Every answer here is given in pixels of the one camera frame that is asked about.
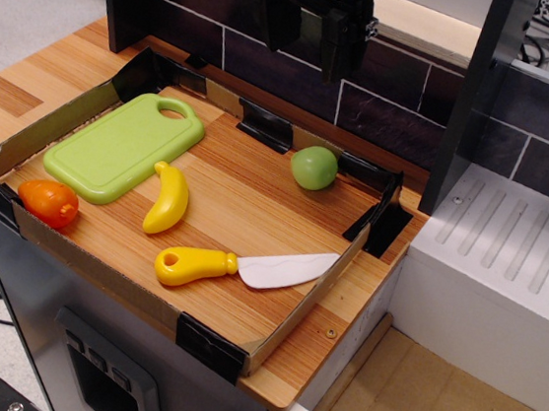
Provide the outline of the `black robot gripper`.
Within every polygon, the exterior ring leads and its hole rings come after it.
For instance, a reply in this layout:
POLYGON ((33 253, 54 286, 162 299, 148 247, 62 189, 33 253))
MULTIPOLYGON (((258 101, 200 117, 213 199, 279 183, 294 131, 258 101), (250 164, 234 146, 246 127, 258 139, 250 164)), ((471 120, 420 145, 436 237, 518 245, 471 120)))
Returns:
POLYGON ((325 84, 335 84, 361 66, 368 45, 366 40, 377 34, 374 2, 254 0, 262 40, 274 52, 298 41, 302 9, 323 17, 320 65, 325 84))

